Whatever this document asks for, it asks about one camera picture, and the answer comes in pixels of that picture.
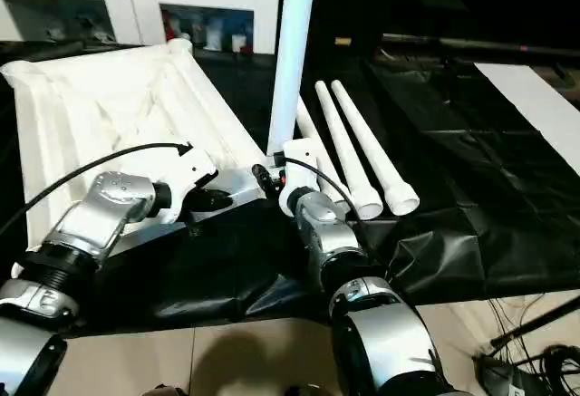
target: white pipe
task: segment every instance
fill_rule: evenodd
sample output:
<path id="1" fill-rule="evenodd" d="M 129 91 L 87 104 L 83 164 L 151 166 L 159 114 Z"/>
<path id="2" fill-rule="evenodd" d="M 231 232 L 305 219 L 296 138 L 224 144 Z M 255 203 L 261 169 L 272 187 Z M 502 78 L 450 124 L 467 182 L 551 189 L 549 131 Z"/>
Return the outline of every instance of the white pipe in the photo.
<path id="1" fill-rule="evenodd" d="M 300 129 L 302 136 L 309 138 L 315 145 L 318 168 L 332 181 L 334 181 L 334 183 L 339 186 L 339 188 L 346 194 L 348 198 L 352 199 L 348 188 L 343 183 L 341 183 L 341 180 L 338 177 L 336 168 L 334 167 L 334 164 L 328 155 L 328 151 L 326 151 L 326 148 L 324 147 L 323 140 L 320 138 L 318 130 L 316 130 L 316 127 L 314 126 L 314 122 L 312 121 L 312 118 L 306 109 L 305 103 L 302 101 L 302 97 L 298 97 L 296 122 L 298 123 L 298 128 Z M 326 180 L 321 178 L 318 178 L 318 184 L 320 185 L 320 189 L 324 194 L 326 194 L 334 203 L 336 203 L 336 205 L 341 208 L 344 213 L 348 213 L 350 210 L 348 203 L 344 200 L 341 194 L 338 193 L 334 186 L 330 185 Z"/>
<path id="2" fill-rule="evenodd" d="M 284 143 L 294 136 L 311 7 L 312 0 L 284 0 L 268 135 L 268 155 L 282 151 Z"/>
<path id="3" fill-rule="evenodd" d="M 331 86 L 338 103 L 343 108 L 346 119 L 351 123 L 364 154 L 366 154 L 374 173 L 381 182 L 384 199 L 391 212 L 398 217 L 411 213 L 419 205 L 419 197 L 411 185 L 401 178 L 399 171 L 382 149 L 381 143 L 377 141 L 363 116 L 356 109 L 343 85 L 339 81 L 334 81 Z"/>
<path id="4" fill-rule="evenodd" d="M 314 86 L 318 94 L 318 100 L 323 107 L 324 117 L 328 129 L 333 137 L 336 154 L 343 166 L 346 183 L 353 195 L 353 203 L 361 219 L 373 219 L 382 212 L 382 201 L 379 193 L 371 186 L 369 179 L 364 173 L 363 165 L 356 155 L 353 143 L 346 133 L 341 117 L 338 115 L 336 106 L 328 88 L 322 81 Z"/>

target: tiled floor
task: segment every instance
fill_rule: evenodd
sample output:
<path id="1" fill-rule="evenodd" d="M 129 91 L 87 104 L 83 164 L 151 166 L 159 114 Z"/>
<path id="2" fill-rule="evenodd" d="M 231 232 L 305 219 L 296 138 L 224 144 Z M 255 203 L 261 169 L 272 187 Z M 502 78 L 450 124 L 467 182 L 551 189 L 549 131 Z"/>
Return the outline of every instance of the tiled floor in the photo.
<path id="1" fill-rule="evenodd" d="M 526 318 L 550 310 L 578 292 L 549 294 Z M 502 301 L 517 322 L 535 297 Z M 458 389 L 483 396 L 471 355 L 498 335 L 487 302 L 420 307 L 440 351 L 447 378 Z M 526 338 L 530 353 L 551 343 L 580 345 L 580 313 L 570 314 Z M 514 357 L 519 351 L 512 350 Z M 292 384 L 318 384 L 340 394 L 330 334 L 324 326 L 281 319 L 166 331 L 88 337 L 69 342 L 69 352 L 49 396 L 140 396 L 159 383 L 189 389 L 191 396 L 281 395 Z"/>

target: black cable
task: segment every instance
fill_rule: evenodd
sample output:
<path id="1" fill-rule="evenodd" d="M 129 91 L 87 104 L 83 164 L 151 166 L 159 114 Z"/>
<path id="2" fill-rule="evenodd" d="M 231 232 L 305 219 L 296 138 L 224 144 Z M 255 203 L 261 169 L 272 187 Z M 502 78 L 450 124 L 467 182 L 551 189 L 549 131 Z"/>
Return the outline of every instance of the black cable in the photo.
<path id="1" fill-rule="evenodd" d="M 565 376 L 580 373 L 580 366 L 576 367 L 575 371 L 564 371 L 564 366 L 570 362 L 580 364 L 580 348 L 577 346 L 553 345 L 544 350 L 540 370 L 554 396 L 576 394 Z"/>
<path id="2" fill-rule="evenodd" d="M 288 163 L 294 163 L 295 165 L 299 165 L 303 168 L 306 168 L 310 171 L 312 171 L 314 174 L 316 174 L 318 177 L 320 177 L 321 179 L 325 180 L 326 182 L 328 182 L 329 185 L 331 185 L 333 188 L 336 189 L 336 191 L 340 194 L 340 196 L 342 198 L 344 198 L 344 201 L 346 201 L 346 204 L 348 204 L 348 207 L 351 208 L 351 211 L 353 212 L 353 216 L 354 216 L 354 220 L 356 221 L 356 224 L 359 228 L 359 230 L 361 231 L 361 235 L 362 235 L 362 246 L 363 248 L 366 248 L 368 252 L 373 254 L 373 257 L 382 265 L 384 265 L 387 268 L 387 274 L 385 276 L 385 278 L 388 278 L 389 275 L 389 266 L 386 265 L 381 257 L 374 251 L 374 249 L 371 248 L 370 245 L 370 241 L 369 238 L 366 235 L 366 230 L 364 229 L 365 225 L 363 220 L 361 219 L 361 217 L 359 216 L 358 212 L 356 211 L 356 207 L 354 206 L 354 203 L 351 201 L 351 199 L 348 197 L 348 195 L 346 195 L 346 193 L 340 188 L 340 186 L 338 186 L 334 180 L 332 180 L 330 177 L 328 177 L 326 174 L 324 174 L 321 170 L 308 165 L 305 162 L 302 162 L 301 160 L 298 159 L 293 159 L 293 158 L 286 158 L 284 157 L 284 160 Z"/>
<path id="3" fill-rule="evenodd" d="M 493 300 L 489 300 L 488 304 L 491 307 L 491 309 L 493 310 L 494 315 L 496 316 L 496 321 L 500 326 L 499 329 L 501 330 L 501 333 L 503 335 L 505 335 L 506 334 L 506 327 L 504 326 L 503 322 L 501 321 L 501 316 L 499 315 L 498 309 L 494 305 Z M 507 345 L 505 346 L 505 348 L 506 348 L 506 362 L 512 363 L 509 348 Z"/>
<path id="4" fill-rule="evenodd" d="M 508 317 L 508 314 L 506 313 L 506 310 L 504 309 L 503 305 L 501 304 L 501 301 L 496 299 L 496 304 L 499 307 L 499 309 L 501 310 L 501 313 L 504 315 L 506 320 L 511 324 L 512 329 L 514 329 L 516 327 L 516 324 L 514 324 L 514 322 Z M 526 344 L 524 343 L 524 338 L 519 337 L 518 339 L 519 339 L 518 342 L 519 342 L 519 347 L 520 347 L 519 352 L 520 352 L 522 357 L 527 358 L 527 364 L 528 364 L 527 369 L 529 372 L 532 372 L 535 370 L 535 368 L 534 368 L 534 364 L 532 363 L 532 359 L 530 358 L 529 353 L 527 352 Z"/>
<path id="5" fill-rule="evenodd" d="M 68 173 L 66 176 L 62 177 L 61 179 L 56 180 L 51 186 L 49 186 L 48 188 L 43 190 L 41 193 L 39 193 L 36 197 L 32 198 L 30 201 L 28 201 L 26 204 L 24 204 L 24 206 L 22 206 L 20 209 L 18 209 L 18 211 L 16 213 L 14 213 L 12 215 L 12 217 L 10 219 L 8 219 L 8 221 L 6 221 L 2 227 L 0 227 L 0 236 L 3 235 L 6 232 L 6 230 L 8 228 L 10 228 L 13 225 L 13 223 L 16 222 L 28 210 L 33 208 L 36 204 L 38 204 L 40 201 L 42 201 L 44 198 L 46 198 L 52 192 L 57 190 L 64 183 L 66 183 L 67 181 L 70 181 L 70 180 L 74 179 L 75 177 L 83 174 L 83 172 L 88 171 L 89 169 L 92 169 L 94 167 L 97 167 L 97 166 L 101 165 L 102 163 L 105 163 L 109 160 L 116 159 L 120 156 L 124 156 L 125 154 L 129 154 L 129 153 L 132 153 L 134 151 L 147 150 L 147 149 L 158 149 L 158 148 L 178 149 L 179 155 L 181 156 L 181 155 L 185 154 L 186 152 L 188 152 L 191 149 L 191 146 L 190 145 L 183 145 L 183 144 L 175 144 L 172 142 L 154 142 L 151 144 L 143 144 L 143 145 L 138 145 L 136 147 L 131 147 L 129 149 L 116 151 L 108 156 L 104 156 L 100 159 L 97 159 L 97 160 L 91 162 L 91 163 L 88 163 L 88 164 L 84 165 L 83 167 L 80 167 L 80 168 L 76 169 L 75 171 Z"/>

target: table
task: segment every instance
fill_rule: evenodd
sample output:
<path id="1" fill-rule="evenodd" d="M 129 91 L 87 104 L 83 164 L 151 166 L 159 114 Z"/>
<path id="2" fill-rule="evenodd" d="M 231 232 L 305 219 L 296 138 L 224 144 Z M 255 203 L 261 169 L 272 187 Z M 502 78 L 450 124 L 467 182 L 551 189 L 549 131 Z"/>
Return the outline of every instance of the table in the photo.
<path id="1" fill-rule="evenodd" d="M 31 53 L 34 46 L 25 48 Z M 196 59 L 264 150 L 274 57 L 198 52 Z M 302 96 L 336 159 L 314 94 L 316 80 L 334 78 L 420 195 L 413 214 L 387 211 L 367 227 L 372 246 L 391 261 L 393 282 L 415 304 L 580 285 L 580 178 L 475 66 L 311 56 Z M 3 86 L 2 95 L 6 219 L 22 204 L 22 185 L 12 93 Z M 25 248 L 24 224 L 4 241 L 6 276 L 8 262 Z M 277 202 L 258 200 L 109 259 L 74 334 L 282 316 L 323 320 L 324 299 L 301 281 L 305 259 Z"/>

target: pipe end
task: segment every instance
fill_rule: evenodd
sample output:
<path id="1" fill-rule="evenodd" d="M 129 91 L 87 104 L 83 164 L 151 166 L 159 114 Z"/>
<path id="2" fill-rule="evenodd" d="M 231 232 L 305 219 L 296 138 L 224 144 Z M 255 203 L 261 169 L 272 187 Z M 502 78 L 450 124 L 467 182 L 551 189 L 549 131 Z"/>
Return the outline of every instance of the pipe end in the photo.
<path id="1" fill-rule="evenodd" d="M 363 221 L 376 218 L 382 213 L 381 196 L 374 188 L 357 189 L 352 195 L 356 212 Z"/>
<path id="2" fill-rule="evenodd" d="M 384 200 L 393 215 L 402 217 L 410 214 L 420 203 L 419 197 L 409 183 L 392 186 L 384 193 Z"/>

